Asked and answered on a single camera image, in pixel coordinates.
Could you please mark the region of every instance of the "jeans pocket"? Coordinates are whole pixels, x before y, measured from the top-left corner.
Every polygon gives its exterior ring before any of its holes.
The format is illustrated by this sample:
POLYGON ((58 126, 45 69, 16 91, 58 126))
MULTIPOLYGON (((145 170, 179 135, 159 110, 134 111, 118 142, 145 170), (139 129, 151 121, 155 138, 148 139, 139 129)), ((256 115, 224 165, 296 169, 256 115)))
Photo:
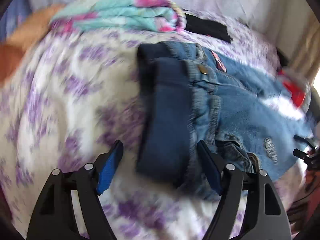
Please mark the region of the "jeans pocket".
POLYGON ((216 140, 217 153, 227 163, 232 163, 241 171, 253 172, 253 165, 247 152, 236 141, 216 140))

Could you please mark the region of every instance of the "red object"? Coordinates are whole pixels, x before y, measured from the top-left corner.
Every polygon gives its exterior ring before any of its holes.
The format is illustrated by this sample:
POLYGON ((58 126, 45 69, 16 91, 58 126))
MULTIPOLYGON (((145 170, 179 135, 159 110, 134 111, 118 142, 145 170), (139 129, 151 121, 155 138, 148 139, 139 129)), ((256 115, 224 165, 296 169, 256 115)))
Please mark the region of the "red object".
POLYGON ((293 101, 294 105, 296 107, 300 107, 303 104, 304 98, 306 97, 306 94, 303 90, 301 90, 296 84, 291 82, 289 79, 283 80, 282 84, 292 93, 291 100, 293 101))

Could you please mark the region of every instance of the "floral bed sheet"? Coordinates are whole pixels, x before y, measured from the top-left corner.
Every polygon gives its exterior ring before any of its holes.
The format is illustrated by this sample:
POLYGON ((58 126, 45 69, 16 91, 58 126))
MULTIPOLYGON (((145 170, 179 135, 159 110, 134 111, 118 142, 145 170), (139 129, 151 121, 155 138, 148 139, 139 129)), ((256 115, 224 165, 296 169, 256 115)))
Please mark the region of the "floral bed sheet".
MULTIPOLYGON (((137 46, 164 40, 197 42, 269 75, 275 74, 279 62, 275 47, 260 34, 228 18, 200 15, 226 24, 232 44, 186 31, 107 28, 68 36, 50 32, 28 52, 0 91, 0 182, 13 224, 24 237, 51 170, 77 170, 119 139, 125 147, 123 159, 110 189, 99 198, 116 237, 202 239, 219 202, 183 195, 135 172, 144 121, 138 99, 137 46)), ((281 112, 283 100, 266 104, 281 112)), ((290 102, 285 104, 282 114, 303 116, 290 102)), ((285 208, 302 178, 297 163, 276 182, 285 208)), ((79 232, 88 237, 77 193, 72 197, 79 232)), ((245 205, 243 197, 230 237, 240 231, 245 205)))

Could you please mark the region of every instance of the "black cable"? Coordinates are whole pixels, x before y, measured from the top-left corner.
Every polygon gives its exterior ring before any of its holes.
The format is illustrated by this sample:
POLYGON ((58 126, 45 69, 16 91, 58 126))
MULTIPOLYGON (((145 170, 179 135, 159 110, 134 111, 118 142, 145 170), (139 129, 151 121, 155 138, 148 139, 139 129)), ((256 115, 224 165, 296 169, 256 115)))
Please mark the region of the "black cable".
POLYGON ((297 203, 298 201, 301 201, 301 200, 303 200, 303 199, 305 199, 305 198, 307 198, 307 197, 309 197, 317 188, 319 188, 319 186, 320 186, 320 182, 318 183, 318 185, 317 186, 315 186, 315 188, 308 194, 308 195, 306 195, 306 196, 304 196, 303 198, 301 198, 301 199, 298 199, 298 200, 296 200, 295 202, 293 202, 292 204, 294 204, 294 203, 297 203))

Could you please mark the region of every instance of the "teal and pink blanket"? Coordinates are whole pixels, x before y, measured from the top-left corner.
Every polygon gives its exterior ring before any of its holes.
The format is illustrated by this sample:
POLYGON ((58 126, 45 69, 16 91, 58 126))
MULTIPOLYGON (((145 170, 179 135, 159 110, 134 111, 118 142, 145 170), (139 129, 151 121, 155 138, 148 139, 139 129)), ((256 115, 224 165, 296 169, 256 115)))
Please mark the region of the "teal and pink blanket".
POLYGON ((180 32, 186 18, 171 0, 77 0, 58 12, 51 26, 63 33, 102 27, 180 32))

